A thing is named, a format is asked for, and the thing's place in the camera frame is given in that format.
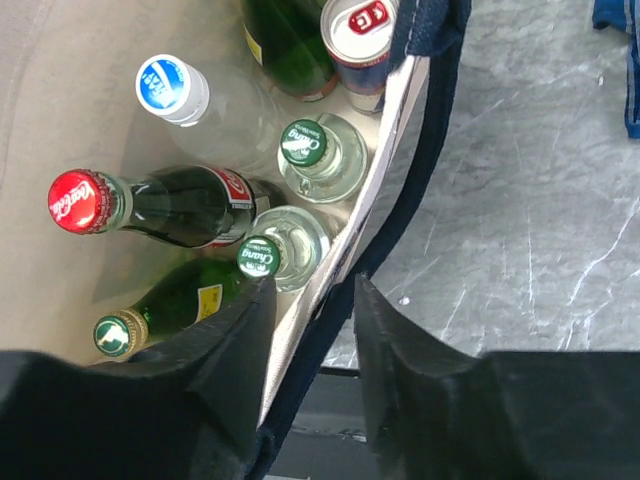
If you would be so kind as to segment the beige canvas tote bag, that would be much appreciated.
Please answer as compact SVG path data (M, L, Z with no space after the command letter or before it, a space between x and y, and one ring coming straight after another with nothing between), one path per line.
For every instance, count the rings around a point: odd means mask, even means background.
M441 143L459 52L411 43L395 57L382 115L351 109L342 93L316 104L285 95L290 112L331 112L366 138L359 194L320 205L339 234L302 290L277 309L253 449L239 455L207 425L154 427L91 366L101 312L128 304L187 256L134 234L78 236L51 219L50 183L75 167L137 177L184 156L145 113L139 65L167 52L200 64L250 68L234 1L5 1L1 5L1 475L5 479L239 479L271 466L301 391L353 300L356 252L416 91L431 86L423 141Z

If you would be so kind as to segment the green gold-capped glass bottle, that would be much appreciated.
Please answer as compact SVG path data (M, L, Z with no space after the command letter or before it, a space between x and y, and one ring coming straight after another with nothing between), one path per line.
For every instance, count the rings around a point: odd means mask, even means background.
M302 102L334 90L338 74L322 40L318 1L244 0L240 7L249 50L275 87Z

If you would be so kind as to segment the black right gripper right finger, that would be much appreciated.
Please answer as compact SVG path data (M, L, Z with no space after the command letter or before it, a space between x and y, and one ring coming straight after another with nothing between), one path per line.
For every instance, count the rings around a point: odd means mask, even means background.
M446 385L477 359L399 313L373 283L355 280L354 319L367 440L377 450L422 447L451 421Z

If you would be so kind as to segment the red bull can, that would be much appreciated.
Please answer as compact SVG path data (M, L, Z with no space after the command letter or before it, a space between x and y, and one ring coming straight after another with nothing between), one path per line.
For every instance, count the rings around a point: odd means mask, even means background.
M383 109L399 2L332 0L320 29L352 107L365 114Z

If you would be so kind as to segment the green beer bottle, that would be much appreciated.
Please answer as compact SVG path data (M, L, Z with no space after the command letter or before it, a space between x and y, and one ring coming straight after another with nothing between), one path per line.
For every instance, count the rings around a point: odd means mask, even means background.
M233 261L199 257L172 270L133 305L101 317L97 350L123 358L163 341L228 305L247 278Z

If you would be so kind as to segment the clear water bottle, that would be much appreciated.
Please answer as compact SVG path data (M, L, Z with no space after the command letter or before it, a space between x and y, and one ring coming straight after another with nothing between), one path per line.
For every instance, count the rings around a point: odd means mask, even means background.
M147 112L167 122L186 153L249 175L275 173L289 117L238 68L220 62L192 66L161 53L138 68L135 92Z

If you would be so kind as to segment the dark cola bottle red cap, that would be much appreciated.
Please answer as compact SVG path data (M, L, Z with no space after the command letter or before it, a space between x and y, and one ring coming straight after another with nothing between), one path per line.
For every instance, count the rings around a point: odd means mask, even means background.
M259 214L285 203L272 182L208 165L168 167L137 179L73 169L48 192L52 219L70 233L127 230L188 249L232 245Z

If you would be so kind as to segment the clear Chang soda bottle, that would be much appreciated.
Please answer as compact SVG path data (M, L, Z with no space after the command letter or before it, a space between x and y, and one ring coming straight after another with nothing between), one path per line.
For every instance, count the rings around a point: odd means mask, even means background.
M256 217L236 260L246 277L271 277L287 293L305 286L330 247L325 222L301 207L279 206Z
M368 170L368 148L358 129L344 118L323 113L299 118L281 133L277 162L287 187L315 204L350 200Z

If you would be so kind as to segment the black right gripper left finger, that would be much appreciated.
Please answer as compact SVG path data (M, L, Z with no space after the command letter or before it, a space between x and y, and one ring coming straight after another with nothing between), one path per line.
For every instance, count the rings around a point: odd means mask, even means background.
M253 449L275 330L272 278L252 281L218 313L125 362L91 366L154 427L207 425L239 455Z

